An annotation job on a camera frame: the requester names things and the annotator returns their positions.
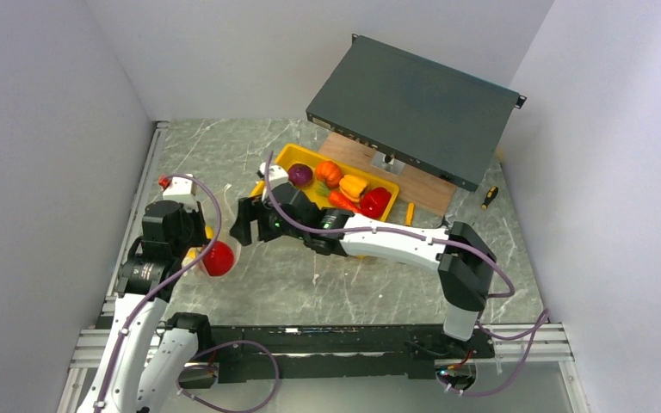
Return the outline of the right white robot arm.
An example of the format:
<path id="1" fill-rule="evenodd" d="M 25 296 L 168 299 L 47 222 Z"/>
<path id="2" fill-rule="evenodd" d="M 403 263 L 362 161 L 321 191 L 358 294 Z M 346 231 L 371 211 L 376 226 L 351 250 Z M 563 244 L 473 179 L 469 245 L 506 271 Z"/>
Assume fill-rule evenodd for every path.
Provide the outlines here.
<path id="1" fill-rule="evenodd" d="M 451 357 L 472 347 L 497 266 L 470 225 L 424 229 L 388 224 L 348 209 L 320 207 L 289 183 L 267 195 L 240 199 L 230 234 L 243 246 L 293 237 L 320 255 L 370 256 L 433 272 L 446 301 L 440 345 Z"/>

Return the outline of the yellow lemon toy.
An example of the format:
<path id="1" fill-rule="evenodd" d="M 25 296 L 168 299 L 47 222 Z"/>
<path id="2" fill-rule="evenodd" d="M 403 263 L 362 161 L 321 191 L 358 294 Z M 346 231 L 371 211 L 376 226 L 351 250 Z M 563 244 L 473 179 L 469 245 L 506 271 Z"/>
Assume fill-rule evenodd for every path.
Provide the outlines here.
<path id="1" fill-rule="evenodd" d="M 213 239 L 213 236 L 214 236 L 214 231 L 210 226 L 206 225 L 205 226 L 205 234 L 206 234 L 206 237 L 207 237 L 207 241 L 211 241 Z M 206 245 L 208 245 L 208 243 L 205 243 L 201 247 L 191 248 L 187 252 L 187 255 L 183 258 L 182 265 L 184 267 L 188 266 L 202 252 L 203 248 Z"/>

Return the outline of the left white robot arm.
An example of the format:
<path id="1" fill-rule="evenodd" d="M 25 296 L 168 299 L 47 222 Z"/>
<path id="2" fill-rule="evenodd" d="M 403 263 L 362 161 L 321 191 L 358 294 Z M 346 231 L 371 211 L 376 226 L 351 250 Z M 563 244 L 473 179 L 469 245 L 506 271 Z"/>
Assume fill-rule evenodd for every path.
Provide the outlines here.
<path id="1" fill-rule="evenodd" d="M 157 412 L 185 364 L 213 349 L 207 316 L 178 312 L 162 319 L 182 260 L 209 242 L 199 202 L 153 202 L 141 225 L 119 269 L 113 323 L 80 412 Z"/>

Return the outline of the red apple toy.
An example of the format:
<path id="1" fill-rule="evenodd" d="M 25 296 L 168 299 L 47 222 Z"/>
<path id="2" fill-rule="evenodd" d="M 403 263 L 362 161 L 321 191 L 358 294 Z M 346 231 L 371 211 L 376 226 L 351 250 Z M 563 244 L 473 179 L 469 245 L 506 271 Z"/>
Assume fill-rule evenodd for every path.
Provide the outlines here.
<path id="1" fill-rule="evenodd" d="M 234 266 L 234 262 L 232 248 L 222 241 L 216 241 L 201 260 L 204 270 L 211 277 L 227 274 Z"/>

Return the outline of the clear zip top bag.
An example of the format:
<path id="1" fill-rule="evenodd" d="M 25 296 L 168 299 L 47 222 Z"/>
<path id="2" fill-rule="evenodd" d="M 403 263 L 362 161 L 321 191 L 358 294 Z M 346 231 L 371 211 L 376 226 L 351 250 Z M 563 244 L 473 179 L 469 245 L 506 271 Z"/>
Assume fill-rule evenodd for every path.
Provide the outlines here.
<path id="1" fill-rule="evenodd" d="M 202 259 L 182 275 L 181 280 L 188 285 L 200 285 L 228 274 L 237 264 L 241 252 L 241 246 L 236 241 L 227 235 L 216 234 L 209 225 L 205 225 L 204 232 L 207 241 L 193 247 L 182 262 L 188 266 L 202 255 Z"/>

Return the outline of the orange carrot toy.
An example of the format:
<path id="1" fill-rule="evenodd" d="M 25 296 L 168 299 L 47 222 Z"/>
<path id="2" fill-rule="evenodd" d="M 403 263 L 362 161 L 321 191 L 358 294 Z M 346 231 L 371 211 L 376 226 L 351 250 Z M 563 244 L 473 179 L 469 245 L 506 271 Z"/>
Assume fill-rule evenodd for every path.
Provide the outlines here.
<path id="1" fill-rule="evenodd" d="M 330 191 L 327 199 L 335 208 L 344 209 L 353 213 L 361 213 L 360 208 L 338 190 Z"/>

